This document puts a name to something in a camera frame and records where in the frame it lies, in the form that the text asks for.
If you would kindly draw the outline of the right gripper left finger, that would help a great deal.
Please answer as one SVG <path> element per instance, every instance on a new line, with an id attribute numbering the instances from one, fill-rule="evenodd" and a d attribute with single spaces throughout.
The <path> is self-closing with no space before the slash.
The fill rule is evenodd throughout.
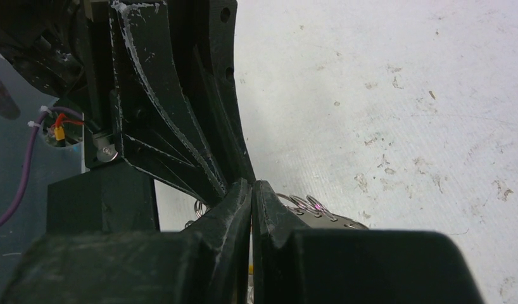
<path id="1" fill-rule="evenodd" d="M 24 254 L 0 303 L 246 303 L 251 187 L 180 232 L 50 235 Z"/>

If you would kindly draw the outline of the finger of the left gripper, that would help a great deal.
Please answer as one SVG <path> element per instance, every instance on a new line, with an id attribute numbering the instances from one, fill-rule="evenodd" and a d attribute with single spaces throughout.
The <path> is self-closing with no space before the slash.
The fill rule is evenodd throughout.
<path id="1" fill-rule="evenodd" d="M 231 184 L 256 180 L 237 103 L 236 1 L 193 1 L 195 112 L 222 174 Z"/>

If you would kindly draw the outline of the metal disc with key rings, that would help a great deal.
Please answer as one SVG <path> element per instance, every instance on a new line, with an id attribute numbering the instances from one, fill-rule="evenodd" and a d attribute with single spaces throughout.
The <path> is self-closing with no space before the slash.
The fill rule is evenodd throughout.
<path id="1" fill-rule="evenodd" d="M 351 218 L 330 212 L 318 199 L 311 195 L 301 198 L 295 195 L 276 194 L 285 207 L 312 228 L 368 230 L 369 228 Z"/>

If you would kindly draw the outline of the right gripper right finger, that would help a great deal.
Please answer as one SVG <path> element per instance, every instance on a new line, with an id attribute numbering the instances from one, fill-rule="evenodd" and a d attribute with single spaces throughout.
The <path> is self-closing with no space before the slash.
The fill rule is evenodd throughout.
<path id="1" fill-rule="evenodd" d="M 256 303 L 482 303 L 453 241 L 430 231 L 312 228 L 253 184 Z"/>

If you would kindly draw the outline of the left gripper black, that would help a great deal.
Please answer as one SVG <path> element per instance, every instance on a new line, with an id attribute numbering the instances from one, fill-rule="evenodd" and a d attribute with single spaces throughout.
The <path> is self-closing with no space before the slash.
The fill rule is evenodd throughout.
<path id="1" fill-rule="evenodd" d="M 206 204 L 227 182 L 185 96 L 175 66 L 166 1 L 0 1 L 0 55 L 33 87 L 73 103 L 92 143 L 86 167 L 112 133 L 138 171 Z"/>

